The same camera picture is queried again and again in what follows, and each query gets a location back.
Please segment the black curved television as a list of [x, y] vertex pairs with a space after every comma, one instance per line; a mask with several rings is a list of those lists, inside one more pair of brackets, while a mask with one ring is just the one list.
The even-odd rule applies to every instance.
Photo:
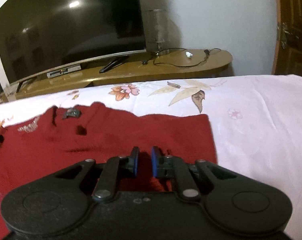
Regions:
[[140, 0], [7, 0], [0, 8], [0, 58], [9, 83], [145, 47]]

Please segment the wooden tv stand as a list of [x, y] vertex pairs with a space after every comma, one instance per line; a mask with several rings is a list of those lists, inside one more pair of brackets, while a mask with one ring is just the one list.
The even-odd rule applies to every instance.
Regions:
[[155, 58], [148, 53], [132, 55], [104, 74], [99, 71], [106, 65], [105, 60], [90, 62], [84, 70], [51, 79], [43, 74], [25, 82], [22, 88], [12, 85], [8, 94], [0, 95], [0, 104], [92, 86], [207, 77], [226, 70], [233, 60], [226, 50], [212, 49], [209, 55], [203, 49], [190, 52], [193, 54], [191, 59], [186, 57], [184, 50], [173, 50]]

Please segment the grey cylindrical lamp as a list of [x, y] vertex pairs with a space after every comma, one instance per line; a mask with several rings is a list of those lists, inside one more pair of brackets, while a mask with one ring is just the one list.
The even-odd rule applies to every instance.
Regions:
[[145, 12], [145, 33], [147, 48], [155, 56], [166, 55], [169, 41], [168, 17], [164, 9], [153, 9]]

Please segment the red knitted garment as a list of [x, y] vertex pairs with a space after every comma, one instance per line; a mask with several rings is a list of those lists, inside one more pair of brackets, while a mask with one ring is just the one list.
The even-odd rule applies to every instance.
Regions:
[[[100, 102], [79, 106], [78, 118], [63, 118], [64, 108], [51, 107], [44, 114], [21, 124], [3, 127], [0, 122], [0, 203], [12, 189], [71, 166], [85, 159], [106, 162], [140, 149], [136, 179], [121, 182], [124, 191], [170, 191], [153, 177], [150, 153], [158, 146], [192, 163], [217, 162], [208, 116], [177, 117], [151, 114], [135, 116], [106, 107]], [[7, 235], [0, 214], [0, 239]]]

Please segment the small white object on stand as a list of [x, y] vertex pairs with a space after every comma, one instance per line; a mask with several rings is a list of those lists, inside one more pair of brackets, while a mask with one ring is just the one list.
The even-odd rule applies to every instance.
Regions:
[[191, 58], [193, 57], [193, 54], [192, 54], [191, 52], [189, 52], [189, 51], [186, 51], [186, 52], [185, 52], [185, 55], [186, 55], [186, 57], [187, 57], [188, 59], [191, 59]]

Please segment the brown wooden door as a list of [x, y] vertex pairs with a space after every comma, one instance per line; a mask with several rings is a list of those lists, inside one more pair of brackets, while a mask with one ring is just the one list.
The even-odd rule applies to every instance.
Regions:
[[276, 0], [277, 37], [272, 74], [302, 77], [302, 0]]

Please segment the white floral bed sheet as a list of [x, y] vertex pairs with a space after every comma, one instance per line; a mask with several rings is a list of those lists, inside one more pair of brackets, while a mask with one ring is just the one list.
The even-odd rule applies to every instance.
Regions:
[[100, 102], [135, 116], [205, 114], [217, 164], [269, 184], [291, 200], [285, 232], [302, 239], [302, 77], [253, 75], [106, 85], [0, 104], [3, 127], [26, 122], [51, 107], [78, 118], [79, 106]]

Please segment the silver set-top box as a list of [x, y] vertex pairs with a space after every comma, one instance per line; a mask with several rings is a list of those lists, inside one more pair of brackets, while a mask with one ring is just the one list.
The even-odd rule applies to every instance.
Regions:
[[74, 65], [74, 66], [71, 66], [71, 67], [62, 68], [62, 69], [59, 69], [59, 70], [54, 70], [54, 71], [48, 72], [46, 75], [47, 75], [47, 78], [49, 79], [49, 78], [69, 74], [69, 73], [72, 73], [72, 72], [76, 72], [76, 71], [79, 71], [79, 70], [81, 70], [81, 65], [80, 64]]

